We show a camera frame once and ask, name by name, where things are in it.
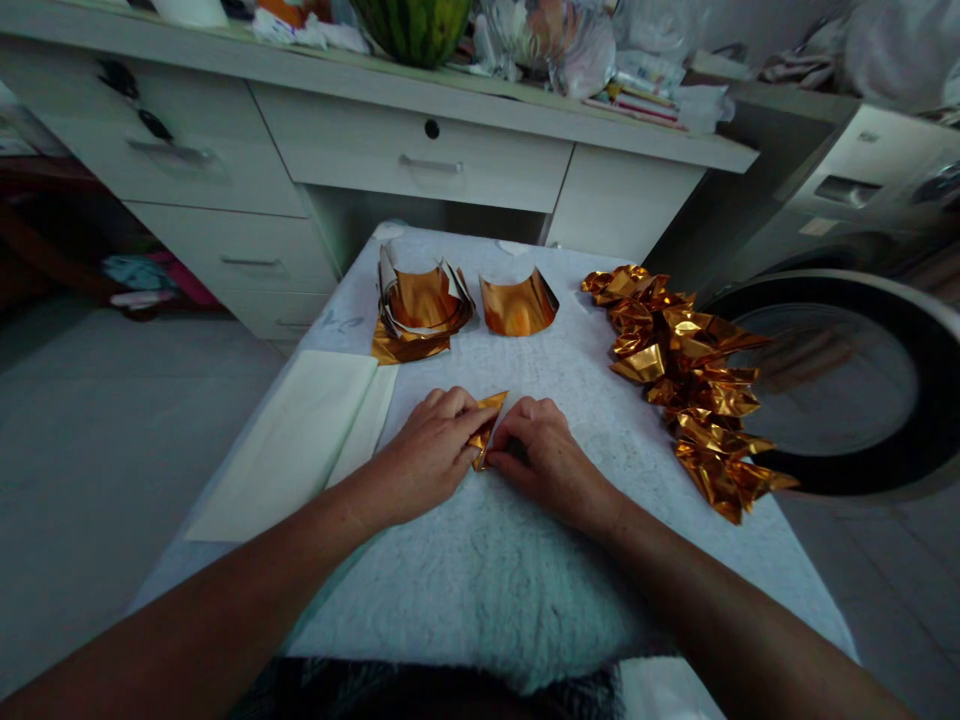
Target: forearm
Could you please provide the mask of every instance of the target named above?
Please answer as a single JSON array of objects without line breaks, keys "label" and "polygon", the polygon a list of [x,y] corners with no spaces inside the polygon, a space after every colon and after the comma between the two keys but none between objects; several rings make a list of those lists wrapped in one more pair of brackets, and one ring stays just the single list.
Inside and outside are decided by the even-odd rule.
[{"label": "forearm", "polygon": [[347,483],[71,655],[3,717],[219,717],[249,687],[333,570],[376,529]]},{"label": "forearm", "polygon": [[799,618],[627,498],[595,536],[730,717],[910,717]]}]

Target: crumpled gold foil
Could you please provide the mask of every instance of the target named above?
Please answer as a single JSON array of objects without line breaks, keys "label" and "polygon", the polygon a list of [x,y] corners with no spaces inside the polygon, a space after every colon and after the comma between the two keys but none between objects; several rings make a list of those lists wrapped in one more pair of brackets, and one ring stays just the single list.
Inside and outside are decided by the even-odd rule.
[{"label": "crumpled gold foil", "polygon": [[497,409],[497,414],[481,425],[480,429],[471,435],[469,440],[467,440],[468,446],[475,447],[480,450],[480,454],[477,455],[477,457],[475,457],[473,460],[473,469],[477,472],[482,472],[487,469],[487,445],[490,442],[490,436],[493,434],[493,427],[497,424],[497,418],[500,417],[500,410],[503,408],[503,403],[509,394],[510,391],[507,390],[477,401],[477,408],[481,410],[488,407],[494,407]]},{"label": "crumpled gold foil", "polygon": [[450,349],[450,337],[476,310],[463,272],[446,260],[414,274],[394,269],[392,250],[380,248],[380,300],[371,354],[381,365],[414,362]]},{"label": "crumpled gold foil", "polygon": [[757,368],[728,368],[729,357],[769,342],[715,315],[693,310],[693,296],[667,290],[667,275],[639,265],[590,273],[581,289],[607,308],[619,333],[613,345],[618,375],[644,385],[647,401],[664,408],[677,438],[674,452],[711,507],[735,525],[768,492],[795,487],[784,473],[744,462],[772,450],[743,432],[760,403],[750,385]]},{"label": "crumpled gold foil", "polygon": [[560,302],[538,268],[516,285],[491,285],[480,278],[487,327],[498,335],[527,337],[546,330]]}]

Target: folded gold foil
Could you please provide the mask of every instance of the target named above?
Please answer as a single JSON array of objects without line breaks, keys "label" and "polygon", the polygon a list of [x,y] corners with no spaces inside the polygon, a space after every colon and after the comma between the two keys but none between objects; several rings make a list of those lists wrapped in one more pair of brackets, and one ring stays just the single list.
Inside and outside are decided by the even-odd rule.
[{"label": "folded gold foil", "polygon": [[477,402],[477,407],[480,409],[488,407],[497,409],[497,414],[481,425],[480,429],[471,435],[469,440],[467,440],[468,446],[475,447],[480,450],[480,454],[477,455],[477,457],[473,460],[473,469],[477,472],[482,472],[487,469],[487,445],[490,442],[490,436],[493,434],[493,427],[497,424],[497,418],[500,417],[500,410],[503,408],[503,403],[507,399],[508,394],[509,391],[497,393],[496,395],[491,395],[490,397]]},{"label": "folded gold foil", "polygon": [[381,365],[432,357],[450,349],[450,337],[473,317],[475,307],[463,272],[445,260],[414,274],[394,269],[392,251],[380,251],[380,300],[371,354]]},{"label": "folded gold foil", "polygon": [[553,324],[560,307],[537,268],[516,285],[491,285],[481,277],[480,292],[487,327],[498,335],[534,335]]},{"label": "folded gold foil", "polygon": [[667,280],[639,265],[622,265],[590,273],[581,289],[607,308],[619,333],[610,369],[644,385],[647,401],[663,406],[680,464],[711,507],[739,525],[743,511],[752,512],[760,497],[799,484],[744,462],[774,444],[743,432],[741,418],[760,407],[750,390],[759,370],[728,368],[727,361],[769,340],[694,312],[694,297],[669,292]]}]

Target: tiled floor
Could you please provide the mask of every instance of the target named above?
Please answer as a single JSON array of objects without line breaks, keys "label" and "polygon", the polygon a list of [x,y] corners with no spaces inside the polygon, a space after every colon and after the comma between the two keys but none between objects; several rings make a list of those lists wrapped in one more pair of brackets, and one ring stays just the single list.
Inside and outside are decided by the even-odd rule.
[{"label": "tiled floor", "polygon": [[960,717],[960,483],[891,507],[780,504],[864,666],[921,717]]},{"label": "tiled floor", "polygon": [[[282,365],[231,320],[60,298],[0,323],[0,697],[121,616]],[[960,717],[960,484],[781,504],[867,668],[921,716]]]},{"label": "tiled floor", "polygon": [[0,697],[121,616],[283,362],[229,319],[0,323]]}]

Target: white tablecloth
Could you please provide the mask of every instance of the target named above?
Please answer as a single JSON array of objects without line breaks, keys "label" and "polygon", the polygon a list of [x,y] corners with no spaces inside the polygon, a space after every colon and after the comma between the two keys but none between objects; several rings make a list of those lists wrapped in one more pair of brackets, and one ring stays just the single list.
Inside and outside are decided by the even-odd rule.
[{"label": "white tablecloth", "polygon": [[[842,615],[775,500],[762,499],[742,527],[720,517],[674,458],[659,410],[608,369],[614,331],[580,292],[580,281],[617,263],[413,228],[396,242],[402,270],[428,270],[440,257],[463,268],[478,321],[453,338],[451,352],[401,367],[380,446],[434,387],[462,385],[478,399],[503,390],[551,397],[590,458],[627,495],[855,656]],[[302,348],[370,352],[380,244],[367,243]],[[529,338],[492,334],[482,321],[477,273],[494,282],[521,280],[534,265],[560,301],[554,324]],[[211,478],[133,609],[231,549],[183,539],[221,473]],[[470,472],[448,503],[372,544],[288,652],[471,665],[532,691],[608,660],[657,652],[662,643],[656,623],[602,553],[496,473]]]}]

